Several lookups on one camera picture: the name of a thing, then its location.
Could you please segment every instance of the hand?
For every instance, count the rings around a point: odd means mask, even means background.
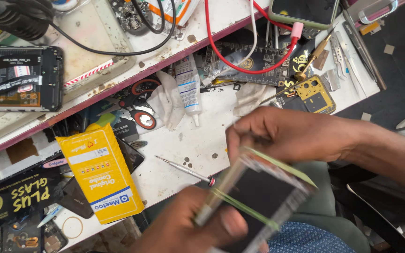
[[[219,247],[245,236],[248,225],[233,207],[215,214],[204,227],[194,226],[192,219],[208,194],[208,190],[195,186],[183,189],[129,252],[206,253],[211,247]]]
[[[324,114],[259,107],[226,130],[233,163],[240,146],[251,146],[283,162],[344,159],[360,144],[366,123]],[[251,136],[270,140],[257,143]]]

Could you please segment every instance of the green pants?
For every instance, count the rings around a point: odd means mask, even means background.
[[[342,239],[357,253],[369,253],[370,247],[365,235],[352,222],[336,216],[328,164],[306,162],[294,164],[293,167],[309,176],[318,187],[318,192],[302,204],[289,221],[319,227]]]

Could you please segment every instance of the yellow bubble mailer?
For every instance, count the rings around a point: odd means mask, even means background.
[[[56,139],[101,224],[144,209],[109,123],[93,131]]]

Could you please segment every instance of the person's left hand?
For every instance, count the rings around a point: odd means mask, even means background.
[[[216,213],[203,227],[195,227],[192,219],[203,206],[209,191],[191,186],[157,217],[136,241],[131,253],[206,253],[245,236],[248,225],[233,207]]]

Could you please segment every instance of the digital display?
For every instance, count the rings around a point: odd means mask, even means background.
[[[330,25],[336,0],[274,0],[275,14]]]

